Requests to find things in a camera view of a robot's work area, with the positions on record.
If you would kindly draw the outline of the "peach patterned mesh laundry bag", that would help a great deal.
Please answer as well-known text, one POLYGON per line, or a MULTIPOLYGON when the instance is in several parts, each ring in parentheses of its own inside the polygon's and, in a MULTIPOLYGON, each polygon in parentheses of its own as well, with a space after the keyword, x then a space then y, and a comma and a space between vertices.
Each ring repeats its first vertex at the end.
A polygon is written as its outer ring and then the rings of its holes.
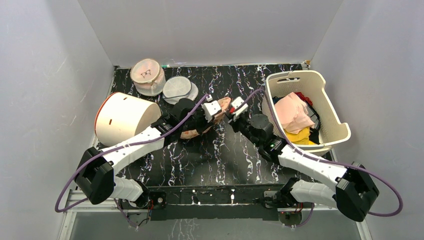
POLYGON ((211 122, 206 122, 204 117, 202 118, 202 121, 195 121, 194 119, 187 120, 183 125, 183 132, 181 133, 180 138, 183 140, 189 140, 207 133, 214 125, 219 124, 224 119, 231 100, 232 99, 230 97, 224 97, 217 101, 221 107, 221 112, 215 115, 211 122))

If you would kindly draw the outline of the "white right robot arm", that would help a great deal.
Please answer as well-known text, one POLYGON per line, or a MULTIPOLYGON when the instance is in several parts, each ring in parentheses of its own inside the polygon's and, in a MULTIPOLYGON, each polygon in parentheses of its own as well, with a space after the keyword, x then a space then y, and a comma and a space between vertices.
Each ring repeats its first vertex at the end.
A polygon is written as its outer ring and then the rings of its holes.
POLYGON ((238 117, 226 114, 234 132, 240 132, 253 143, 260 156, 274 164, 296 170, 314 179, 307 182, 291 178, 277 194, 279 201, 288 207, 310 202, 338 209, 344 216, 362 222, 380 192, 361 164, 353 167, 337 166, 324 159, 311 159, 303 150, 289 144, 273 133, 274 127, 264 114, 238 117))

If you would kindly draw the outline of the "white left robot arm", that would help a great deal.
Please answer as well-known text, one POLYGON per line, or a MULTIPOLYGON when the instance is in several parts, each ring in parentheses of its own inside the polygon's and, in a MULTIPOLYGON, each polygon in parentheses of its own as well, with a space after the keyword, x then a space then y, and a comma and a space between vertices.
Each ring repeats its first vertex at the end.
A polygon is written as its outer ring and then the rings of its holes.
POLYGON ((137 208, 144 208, 150 201, 148 188, 140 181, 117 174, 145 155, 179 140, 183 132, 195 130, 202 134, 212 127, 221 113, 219 102, 209 96, 198 103, 180 99, 169 113, 158 117, 141 133, 109 148, 87 149, 71 179, 93 205, 111 198, 127 200, 137 208))

